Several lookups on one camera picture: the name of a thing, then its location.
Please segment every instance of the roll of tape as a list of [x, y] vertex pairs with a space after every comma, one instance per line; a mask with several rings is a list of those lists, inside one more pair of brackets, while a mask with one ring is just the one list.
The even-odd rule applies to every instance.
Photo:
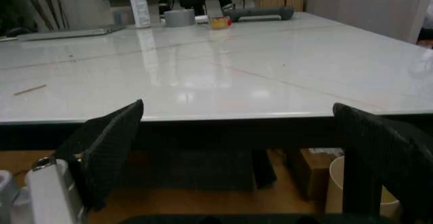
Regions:
[[194, 10], [171, 10], [164, 12], [167, 27], [182, 27], [195, 24]]
[[19, 187], [10, 172], [0, 170], [0, 223], [9, 223], [9, 210]]

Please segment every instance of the paper cup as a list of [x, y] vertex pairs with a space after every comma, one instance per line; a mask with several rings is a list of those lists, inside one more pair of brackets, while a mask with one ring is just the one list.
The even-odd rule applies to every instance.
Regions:
[[[342, 213], [343, 179], [344, 156], [336, 158], [329, 166], [329, 183], [325, 207], [326, 213]], [[385, 187], [382, 186], [380, 215], [398, 220], [400, 213], [399, 201]]]

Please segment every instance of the metal clamp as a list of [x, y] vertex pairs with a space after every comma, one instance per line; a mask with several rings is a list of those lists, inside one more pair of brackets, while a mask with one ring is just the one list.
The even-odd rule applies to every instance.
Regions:
[[44, 157], [44, 158], [39, 159], [38, 161], [33, 163], [33, 165], [31, 166], [31, 169], [33, 171], [38, 171], [38, 170], [41, 170], [43, 168], [49, 167], [51, 165], [56, 165], [56, 159], [54, 158], [54, 156], [49, 156], [49, 157]]

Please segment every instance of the plastic bottle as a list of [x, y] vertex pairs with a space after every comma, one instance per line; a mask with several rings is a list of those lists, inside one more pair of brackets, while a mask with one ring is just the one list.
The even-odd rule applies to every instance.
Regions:
[[134, 14], [135, 27], [150, 26], [150, 15], [147, 0], [130, 0], [132, 13]]

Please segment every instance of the glossy table surface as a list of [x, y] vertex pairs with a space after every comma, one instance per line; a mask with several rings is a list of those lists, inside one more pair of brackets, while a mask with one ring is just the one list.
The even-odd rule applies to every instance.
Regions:
[[[307, 13], [0, 43], [0, 123], [82, 122], [142, 98], [143, 121], [433, 113], [433, 50]], [[43, 88], [15, 95], [37, 86]]]

